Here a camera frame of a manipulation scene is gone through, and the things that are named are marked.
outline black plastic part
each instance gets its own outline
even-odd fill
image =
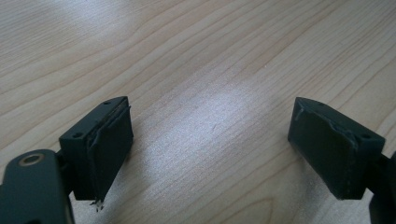
[[[368,164],[382,155],[385,138],[317,101],[296,98],[289,141],[338,199],[361,199]]]
[[[0,223],[74,223],[55,152],[39,149],[20,155],[6,168]]]
[[[131,150],[130,107],[126,96],[103,102],[63,134],[59,157],[73,180],[77,200],[103,201]]]
[[[375,194],[370,202],[373,224],[396,223],[396,153],[389,160],[383,156],[366,176],[368,188]]]

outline screw hole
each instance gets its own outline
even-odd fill
[[[43,159],[44,159],[44,154],[41,153],[31,154],[21,159],[19,164],[20,166],[30,166],[42,161]]]
[[[82,133],[73,134],[73,138],[80,138],[81,136],[82,136]]]
[[[365,139],[371,138],[371,136],[368,135],[367,133],[362,134],[361,137],[362,137],[362,138],[365,138]]]

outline wood grain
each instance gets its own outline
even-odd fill
[[[0,176],[128,95],[133,153],[77,223],[369,223],[372,194],[335,200],[286,135],[303,96],[391,155],[395,36],[393,0],[2,1]]]

